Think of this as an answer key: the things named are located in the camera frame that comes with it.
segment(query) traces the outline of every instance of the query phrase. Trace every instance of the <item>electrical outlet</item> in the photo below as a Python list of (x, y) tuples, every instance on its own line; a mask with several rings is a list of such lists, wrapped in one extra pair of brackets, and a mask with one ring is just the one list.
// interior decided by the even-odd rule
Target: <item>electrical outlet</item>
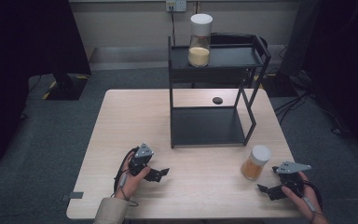
[(170, 12), (171, 11), (170, 7), (172, 7), (172, 11), (175, 11), (176, 10), (175, 5), (176, 5), (175, 0), (165, 1), (165, 10)]
[(187, 2), (186, 0), (176, 0), (175, 11), (186, 11)]
[(171, 11), (170, 7), (172, 7), (172, 11), (174, 12), (185, 12), (187, 10), (187, 2), (186, 0), (167, 0), (165, 1), (165, 10)]

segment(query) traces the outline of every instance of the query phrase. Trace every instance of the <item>shelf rack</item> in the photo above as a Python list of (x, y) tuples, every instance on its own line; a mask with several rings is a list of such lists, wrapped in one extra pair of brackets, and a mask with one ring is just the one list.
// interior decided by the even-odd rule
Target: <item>shelf rack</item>
[[(206, 66), (194, 67), (188, 62), (188, 46), (172, 46), (168, 37), (168, 64), (170, 81), (171, 147), (182, 145), (247, 145), (256, 122), (252, 104), (271, 58), (257, 35), (249, 43), (211, 45), (211, 57)], [(261, 68), (253, 83), (255, 70)], [(180, 106), (173, 105), (174, 83), (236, 82), (239, 84), (234, 105)], [(254, 88), (248, 100), (244, 86)], [(237, 105), (245, 102), (252, 125), (247, 133), (242, 129)]]

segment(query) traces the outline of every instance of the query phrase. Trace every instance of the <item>wooden table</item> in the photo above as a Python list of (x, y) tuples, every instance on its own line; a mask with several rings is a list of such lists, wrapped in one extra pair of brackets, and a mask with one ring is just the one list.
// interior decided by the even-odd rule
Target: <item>wooden table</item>
[[(223, 105), (232, 105), (238, 90), (175, 89), (177, 106), (210, 105), (216, 96)], [(249, 96), (253, 90), (246, 90)], [(270, 201), (256, 184), (279, 185), (271, 167), (293, 161), (281, 127), (267, 94), (260, 90), (253, 112), (257, 125), (246, 147), (198, 146), (171, 148), (169, 90), (112, 90), (104, 97), (100, 114), (89, 141), (74, 192), (82, 199), (71, 199), (67, 216), (94, 218), (100, 201), (113, 191), (114, 177), (126, 153), (143, 142), (154, 152), (149, 165), (157, 170), (170, 168), (160, 183), (142, 181), (131, 198), (130, 219), (255, 218), (298, 217), (287, 199)], [(244, 130), (250, 125), (246, 108), (239, 111)], [(261, 176), (245, 178), (241, 165), (253, 146), (265, 145), (272, 151)]]

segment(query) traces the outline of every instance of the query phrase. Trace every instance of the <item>human hand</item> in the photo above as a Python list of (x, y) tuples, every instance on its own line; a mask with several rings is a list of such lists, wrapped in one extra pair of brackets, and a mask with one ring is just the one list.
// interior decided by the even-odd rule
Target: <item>human hand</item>
[(126, 200), (128, 201), (132, 194), (135, 193), (135, 191), (138, 189), (139, 184), (141, 183), (141, 180), (145, 178), (145, 176), (147, 176), (147, 174), (149, 174), (150, 172), (150, 167), (146, 166), (137, 176), (133, 176), (130, 172), (129, 172), (129, 163), (131, 158), (133, 157), (133, 155), (135, 154), (135, 152), (132, 152), (127, 158), (126, 160), (124, 160), (124, 164), (122, 167), (122, 171), (123, 174), (121, 174), (121, 177), (118, 181), (118, 183), (121, 183), (122, 178), (127, 178), (125, 180), (124, 186), (118, 186), (117, 191), (115, 193), (115, 198), (119, 198), (122, 200)]
[[(298, 172), (301, 178), (305, 181), (309, 181), (308, 178), (302, 172)], [(315, 191), (308, 185), (304, 185), (304, 197), (307, 197), (315, 208), (315, 212), (312, 212), (302, 198), (295, 195), (289, 188), (282, 186), (283, 193), (297, 206), (298, 210), (310, 221), (311, 224), (324, 224), (328, 223), (321, 207), (319, 206), (318, 199), (316, 198)]]

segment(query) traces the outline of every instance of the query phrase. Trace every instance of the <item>sleeve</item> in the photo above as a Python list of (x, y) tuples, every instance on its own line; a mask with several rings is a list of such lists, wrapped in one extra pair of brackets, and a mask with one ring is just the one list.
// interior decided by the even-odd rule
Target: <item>sleeve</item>
[(98, 208), (94, 224), (121, 224), (128, 209), (127, 201), (118, 198), (104, 198)]

